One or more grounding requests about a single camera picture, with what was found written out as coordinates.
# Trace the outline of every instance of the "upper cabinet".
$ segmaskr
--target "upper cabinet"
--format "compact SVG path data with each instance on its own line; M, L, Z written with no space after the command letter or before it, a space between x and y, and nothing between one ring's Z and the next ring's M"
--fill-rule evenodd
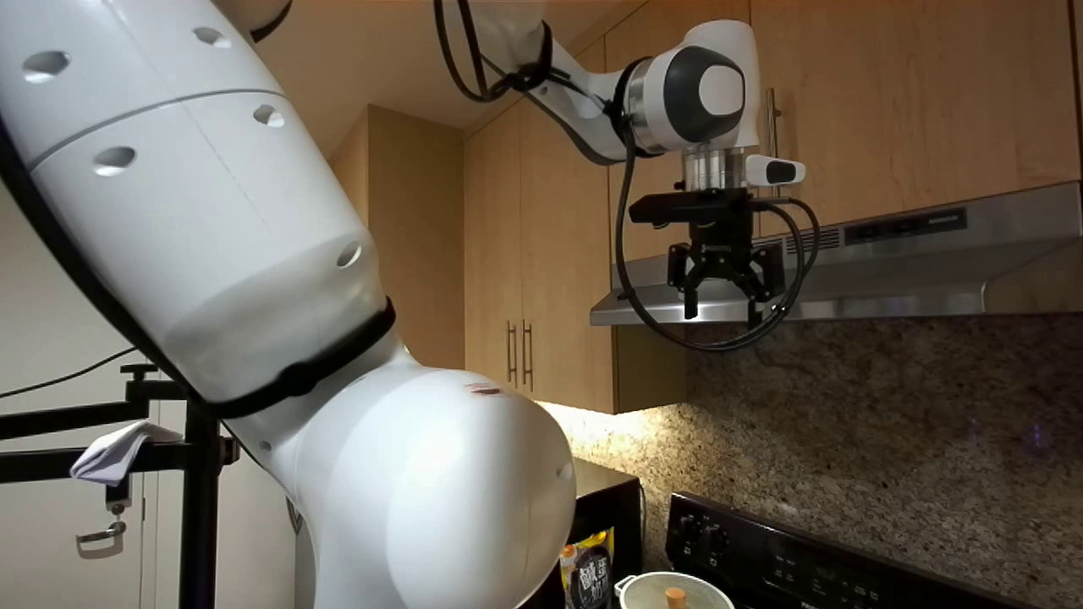
M646 0L637 13L619 20L604 37L604 72L622 72L625 64L670 51L683 34L705 20L748 20L748 0ZM637 201L646 193L673 193L683 179L680 155L637 157L631 193ZM608 198L614 216L614 196L622 181L622 165L608 168ZM687 240L687 227L646 227L625 223L625 258L656 258L670 243Z
M376 235L409 351L462 366L462 135L366 107L332 168Z
M469 135L467 367L603 411L683 399L683 351L646 329L588 324L608 292L604 198L604 168L526 100Z
M1080 179L1066 0L751 0L764 145L821 223Z

